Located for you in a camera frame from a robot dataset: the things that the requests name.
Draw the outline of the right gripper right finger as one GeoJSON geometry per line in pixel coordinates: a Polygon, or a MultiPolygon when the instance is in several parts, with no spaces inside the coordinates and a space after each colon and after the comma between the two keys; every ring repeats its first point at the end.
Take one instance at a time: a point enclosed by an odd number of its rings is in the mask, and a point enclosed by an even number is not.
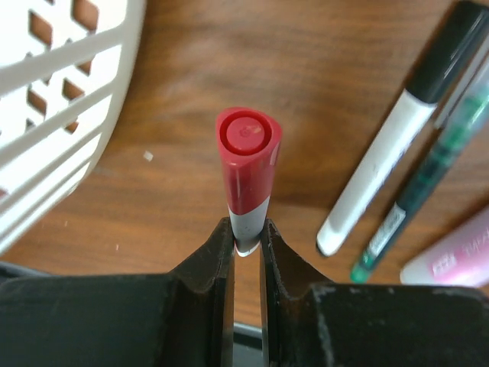
{"type": "Polygon", "coordinates": [[[261,233],[266,366],[486,366],[488,299],[474,288],[335,283],[261,233]]]}

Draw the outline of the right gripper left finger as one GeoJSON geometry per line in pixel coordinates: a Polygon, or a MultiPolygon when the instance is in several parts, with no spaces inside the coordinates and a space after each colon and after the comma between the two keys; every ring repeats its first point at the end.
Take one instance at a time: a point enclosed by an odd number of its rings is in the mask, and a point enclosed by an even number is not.
{"type": "Polygon", "coordinates": [[[234,238],[222,219],[161,274],[60,276],[1,265],[3,366],[230,366],[234,238]]]}

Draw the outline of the pink highlighter pen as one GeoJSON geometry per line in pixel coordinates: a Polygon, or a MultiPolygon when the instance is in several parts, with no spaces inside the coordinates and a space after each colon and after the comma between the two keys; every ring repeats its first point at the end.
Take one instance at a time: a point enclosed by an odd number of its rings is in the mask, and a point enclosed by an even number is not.
{"type": "Polygon", "coordinates": [[[402,284],[482,287],[488,284],[488,208],[410,260],[402,284]]]}

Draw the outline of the red pen cap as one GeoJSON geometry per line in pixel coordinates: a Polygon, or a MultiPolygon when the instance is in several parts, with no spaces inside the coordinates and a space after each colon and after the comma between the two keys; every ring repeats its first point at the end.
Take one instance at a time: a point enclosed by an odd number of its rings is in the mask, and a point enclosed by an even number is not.
{"type": "Polygon", "coordinates": [[[261,111],[231,107],[219,113],[215,135],[228,207],[244,215],[271,195],[282,128],[261,111]]]}

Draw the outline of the white pen with black tip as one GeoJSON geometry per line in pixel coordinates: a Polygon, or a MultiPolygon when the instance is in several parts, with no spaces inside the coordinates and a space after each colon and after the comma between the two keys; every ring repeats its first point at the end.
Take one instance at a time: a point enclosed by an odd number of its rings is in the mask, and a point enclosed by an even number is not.
{"type": "Polygon", "coordinates": [[[458,1],[410,72],[399,98],[316,235],[321,255],[334,255],[383,186],[442,97],[488,33],[488,7],[458,1]]]}

